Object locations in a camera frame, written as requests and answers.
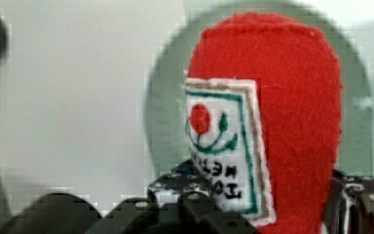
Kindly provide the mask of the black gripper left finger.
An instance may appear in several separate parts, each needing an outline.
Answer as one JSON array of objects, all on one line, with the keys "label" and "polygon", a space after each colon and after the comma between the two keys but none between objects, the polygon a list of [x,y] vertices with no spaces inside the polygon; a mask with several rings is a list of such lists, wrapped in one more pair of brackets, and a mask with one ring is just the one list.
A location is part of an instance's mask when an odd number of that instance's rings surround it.
[{"label": "black gripper left finger", "polygon": [[190,193],[199,193],[213,202],[209,183],[199,175],[193,162],[187,160],[153,181],[147,188],[147,199],[162,208],[165,204],[177,203],[181,195]]}]

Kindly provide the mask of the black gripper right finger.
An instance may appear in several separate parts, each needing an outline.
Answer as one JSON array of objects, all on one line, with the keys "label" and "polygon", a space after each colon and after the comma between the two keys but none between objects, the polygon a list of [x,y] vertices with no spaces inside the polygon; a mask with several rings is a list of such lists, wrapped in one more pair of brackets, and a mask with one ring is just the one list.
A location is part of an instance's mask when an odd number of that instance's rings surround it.
[{"label": "black gripper right finger", "polygon": [[323,225],[327,234],[374,234],[374,176],[334,170]]}]

